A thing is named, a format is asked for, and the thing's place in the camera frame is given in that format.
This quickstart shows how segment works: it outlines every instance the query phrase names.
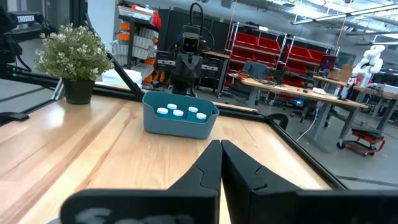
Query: white cable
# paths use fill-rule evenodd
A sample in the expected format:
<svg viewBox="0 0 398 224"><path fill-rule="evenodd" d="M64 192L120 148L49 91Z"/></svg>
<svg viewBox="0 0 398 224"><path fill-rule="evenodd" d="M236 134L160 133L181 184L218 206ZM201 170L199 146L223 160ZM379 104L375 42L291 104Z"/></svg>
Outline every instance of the white cable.
<svg viewBox="0 0 398 224"><path fill-rule="evenodd" d="M315 109L315 118L312 121L310 128L308 128L308 130L306 130L296 141L299 141L304 136L304 134L306 134L307 132L309 132L311 130L313 124L315 124L315 121L317 120L318 111L319 111L319 106Z"/></svg>

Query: computer monitor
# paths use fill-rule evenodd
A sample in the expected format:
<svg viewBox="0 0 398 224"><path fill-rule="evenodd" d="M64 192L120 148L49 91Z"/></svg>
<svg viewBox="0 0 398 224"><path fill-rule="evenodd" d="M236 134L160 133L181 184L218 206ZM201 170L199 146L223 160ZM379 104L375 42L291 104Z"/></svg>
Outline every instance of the computer monitor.
<svg viewBox="0 0 398 224"><path fill-rule="evenodd" d="M321 63L319 64L319 69L324 70L324 69L329 69L333 70L333 68L336 65L336 56L329 56L329 55L324 55L321 59Z"/></svg>

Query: workbench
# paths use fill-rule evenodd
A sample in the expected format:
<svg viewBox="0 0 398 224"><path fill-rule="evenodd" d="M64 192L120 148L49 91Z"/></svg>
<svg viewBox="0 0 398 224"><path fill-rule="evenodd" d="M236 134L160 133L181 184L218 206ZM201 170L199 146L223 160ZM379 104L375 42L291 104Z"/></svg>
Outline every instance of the workbench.
<svg viewBox="0 0 398 224"><path fill-rule="evenodd" d="M374 96L382 96L385 100L389 100L388 107L386 108L386 111L384 112L378 126L376 129L368 129L370 132L378 133L381 134L384 131L384 128L386 127L386 124L390 120L394 110L396 109L398 103L398 94L394 93L389 93L389 92L378 92L376 90L370 89L370 88L365 88L361 86L354 86L353 88L354 91L358 91L359 94L357 95L355 101L357 102L362 102L364 100L364 97L366 94L374 95ZM375 117L377 114L377 111L380 107L384 106L382 100L376 105L376 108L374 110L374 113L372 114L372 117Z"/></svg>
<svg viewBox="0 0 398 224"><path fill-rule="evenodd" d="M250 97L248 100L249 107L254 106L254 100L256 99L256 96L258 95L260 89L275 91L277 93L285 93L292 96L299 96L309 100L322 101L323 106L319 110L318 118L315 121L312 129L307 134L305 134L304 137L312 144L314 144L317 148L319 148L321 151L326 153L328 153L329 150L324 145L322 145L322 143L318 142L318 137L321 134L321 129L324 127L331 105L332 104L338 105L347 108L347 110L349 110L348 120L340 132L339 139L344 139L345 136L348 134L348 131L351 128L351 124L354 121L354 117L358 112L358 108L368 108L368 106L362 103L358 103L351 100L339 100L337 96L334 96L332 94L327 93L325 95L321 95L318 93L314 93L311 89L306 89L307 92L305 93L303 88L289 86L289 85L282 85L282 86L265 85L252 78L245 78L242 79L241 81L245 85L255 87L251 90L250 93Z"/></svg>
<svg viewBox="0 0 398 224"><path fill-rule="evenodd" d="M93 96L88 105L61 99L3 126L0 223L45 223L83 189L167 189L213 139L229 139L303 189L330 189L266 123L218 116L199 140L148 133L142 116L140 102ZM220 210L220 223L229 223L223 192Z"/></svg>

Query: white bottle cap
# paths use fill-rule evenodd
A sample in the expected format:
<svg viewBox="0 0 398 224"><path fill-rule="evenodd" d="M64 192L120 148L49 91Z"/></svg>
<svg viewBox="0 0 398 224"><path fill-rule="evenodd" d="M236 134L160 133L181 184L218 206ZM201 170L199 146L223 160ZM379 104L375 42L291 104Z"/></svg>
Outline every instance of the white bottle cap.
<svg viewBox="0 0 398 224"><path fill-rule="evenodd" d="M191 112L194 112L194 113L198 112L198 108L193 107L193 106L188 107L188 110L191 111Z"/></svg>
<svg viewBox="0 0 398 224"><path fill-rule="evenodd" d="M177 105L174 105L174 104L172 104L172 103L169 103L169 104L167 105L167 108L170 109L170 110L175 110L175 109L177 109Z"/></svg>
<svg viewBox="0 0 398 224"><path fill-rule="evenodd" d="M158 108L157 109L158 114L167 114L168 112L169 112L169 110L166 108Z"/></svg>
<svg viewBox="0 0 398 224"><path fill-rule="evenodd" d="M174 116L183 116L184 115L184 111L173 110L173 114L174 114Z"/></svg>
<svg viewBox="0 0 398 224"><path fill-rule="evenodd" d="M197 118L198 119L206 119L207 116L205 114L203 114L203 113L197 113Z"/></svg>

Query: table leg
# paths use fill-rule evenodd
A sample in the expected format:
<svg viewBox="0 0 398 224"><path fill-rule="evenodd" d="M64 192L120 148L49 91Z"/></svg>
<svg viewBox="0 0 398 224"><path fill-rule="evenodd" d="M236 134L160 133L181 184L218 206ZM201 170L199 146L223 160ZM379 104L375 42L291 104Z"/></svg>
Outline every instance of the table leg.
<svg viewBox="0 0 398 224"><path fill-rule="evenodd" d="M308 105L304 106L303 113L301 114L301 119L300 119L301 123L303 122L303 120L305 120L305 115L307 115L309 109L310 107Z"/></svg>
<svg viewBox="0 0 398 224"><path fill-rule="evenodd" d="M386 111L384 112L383 117L379 122L379 125L376 128L379 134L381 134L384 131L384 128L386 127L387 122L390 120L396 106L397 106L397 100L390 100L390 104L388 105Z"/></svg>
<svg viewBox="0 0 398 224"><path fill-rule="evenodd" d="M355 119L355 116L356 116L357 112L358 112L358 108L357 107L354 107L354 108L352 108L349 111L349 115L347 117L347 120L346 120L346 122L345 122L345 124L343 126L343 129L340 132L339 137L338 137L338 142L340 143L340 145L343 143L344 138L347 136L348 131L351 128L351 126L352 126L352 124L354 122L354 119Z"/></svg>
<svg viewBox="0 0 398 224"><path fill-rule="evenodd" d="M259 90L260 89L256 87L251 88L250 96L247 103L249 108L254 108Z"/></svg>
<svg viewBox="0 0 398 224"><path fill-rule="evenodd" d="M372 118L375 118L377 116L377 114L379 113L379 109L382 106L383 102L380 99L379 102L377 103L377 105L374 107L373 113L372 113Z"/></svg>
<svg viewBox="0 0 398 224"><path fill-rule="evenodd" d="M228 59L224 59L223 68L221 69L220 80L218 81L217 98L221 96L224 90L227 66L228 66Z"/></svg>
<svg viewBox="0 0 398 224"><path fill-rule="evenodd" d="M319 86L320 83L321 83L321 81L319 81L319 80L314 80L314 82L313 82L313 87L318 88L318 86Z"/></svg>
<svg viewBox="0 0 398 224"><path fill-rule="evenodd" d="M328 112L330 111L330 103L324 102L323 106L321 107L319 113L318 113L318 118L315 121L315 123L312 126L312 129L309 130L304 137L311 142L313 145L315 145L316 147L318 147L321 151L329 153L329 150L323 146L322 144L320 144L318 142L318 137L321 134L321 130L323 129L322 127L325 125L325 121L326 121L326 117L328 116Z"/></svg>
<svg viewBox="0 0 398 224"><path fill-rule="evenodd" d="M323 90L325 91L325 92L328 92L329 91L329 89L330 89L330 84L329 83L325 83L325 84L323 84Z"/></svg>
<svg viewBox="0 0 398 224"><path fill-rule="evenodd" d="M359 92L359 93L358 93L358 96L357 96L356 99L355 99L355 102L362 103L362 102L363 102L363 99L365 99L365 96L366 96L366 93L364 93L364 92Z"/></svg>

